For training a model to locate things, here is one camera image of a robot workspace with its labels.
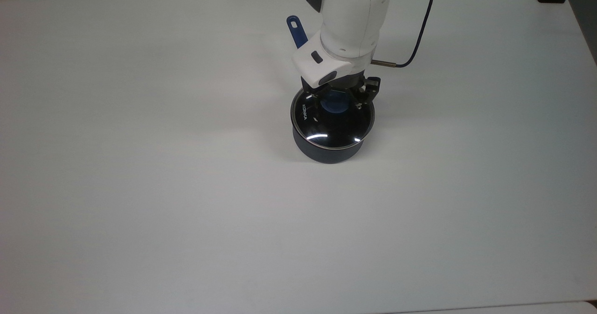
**black pot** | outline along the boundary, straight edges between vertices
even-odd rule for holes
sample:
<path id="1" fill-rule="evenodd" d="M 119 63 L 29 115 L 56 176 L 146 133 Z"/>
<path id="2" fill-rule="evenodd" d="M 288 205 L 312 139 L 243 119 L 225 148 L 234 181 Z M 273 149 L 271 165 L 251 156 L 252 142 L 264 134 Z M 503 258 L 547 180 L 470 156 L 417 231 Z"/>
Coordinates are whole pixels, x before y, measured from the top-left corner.
<path id="1" fill-rule="evenodd" d="M 321 98 L 299 90 L 290 112 L 298 148 L 322 163 L 339 163 L 362 146 L 375 121 L 373 103 L 361 104 L 346 91 L 328 91 Z"/>

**blue handle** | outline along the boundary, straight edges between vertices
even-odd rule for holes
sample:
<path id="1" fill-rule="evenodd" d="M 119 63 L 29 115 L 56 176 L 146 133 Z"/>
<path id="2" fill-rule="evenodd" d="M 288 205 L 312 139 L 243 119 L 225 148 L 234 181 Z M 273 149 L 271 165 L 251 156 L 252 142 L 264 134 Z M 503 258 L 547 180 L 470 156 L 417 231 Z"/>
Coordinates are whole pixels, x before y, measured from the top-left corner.
<path id="1" fill-rule="evenodd" d="M 296 15 L 289 16 L 286 18 L 286 25 L 288 25 L 288 29 L 290 29 L 290 34 L 292 35 L 292 39 L 297 48 L 303 46 L 308 39 L 307 34 L 305 34 L 305 30 L 303 29 L 303 25 L 300 23 L 299 17 Z"/>

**table surface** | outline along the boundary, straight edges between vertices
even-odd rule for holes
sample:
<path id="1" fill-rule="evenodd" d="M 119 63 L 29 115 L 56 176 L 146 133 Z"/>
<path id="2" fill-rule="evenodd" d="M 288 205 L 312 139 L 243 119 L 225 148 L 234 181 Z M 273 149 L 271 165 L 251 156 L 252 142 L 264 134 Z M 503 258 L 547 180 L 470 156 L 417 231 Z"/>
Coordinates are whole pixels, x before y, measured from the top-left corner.
<path id="1" fill-rule="evenodd" d="M 391 0 L 375 58 L 427 0 Z M 0 0 L 0 312 L 597 298 L 597 68 L 568 3 L 435 0 L 358 154 L 295 146 L 304 0 Z"/>
<path id="2" fill-rule="evenodd" d="M 433 314 L 597 314 L 587 302 L 441 310 Z"/>

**black cable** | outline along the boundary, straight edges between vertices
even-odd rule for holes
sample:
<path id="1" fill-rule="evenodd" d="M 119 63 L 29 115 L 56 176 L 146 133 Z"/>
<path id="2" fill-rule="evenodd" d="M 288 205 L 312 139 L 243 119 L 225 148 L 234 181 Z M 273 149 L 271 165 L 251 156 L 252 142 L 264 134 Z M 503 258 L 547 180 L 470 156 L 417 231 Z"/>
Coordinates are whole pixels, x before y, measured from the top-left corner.
<path id="1" fill-rule="evenodd" d="M 418 33 L 417 43 L 414 46 L 414 50 L 412 51 L 412 55 L 406 63 L 398 64 L 398 63 L 384 63 L 382 61 L 378 61 L 380 65 L 385 65 L 386 67 L 394 67 L 394 68 L 404 68 L 412 62 L 414 56 L 417 54 L 418 46 L 421 44 L 421 39 L 423 37 L 423 32 L 425 31 L 425 25 L 427 24 L 427 18 L 429 18 L 429 12 L 431 11 L 431 5 L 433 5 L 433 0 L 429 0 L 429 5 L 427 6 L 427 12 L 425 13 L 425 18 L 423 19 L 423 24 L 421 25 L 421 31 Z"/>

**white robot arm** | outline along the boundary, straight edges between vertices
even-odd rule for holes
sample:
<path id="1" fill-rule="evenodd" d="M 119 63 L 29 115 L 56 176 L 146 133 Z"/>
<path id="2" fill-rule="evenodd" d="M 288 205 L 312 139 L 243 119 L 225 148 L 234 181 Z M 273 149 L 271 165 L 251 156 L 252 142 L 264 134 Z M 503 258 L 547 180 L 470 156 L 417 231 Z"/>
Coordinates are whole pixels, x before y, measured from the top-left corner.
<path id="1" fill-rule="evenodd" d="M 371 63 L 389 0 L 307 0 L 323 16 L 321 29 L 292 61 L 313 88 L 364 71 Z"/>

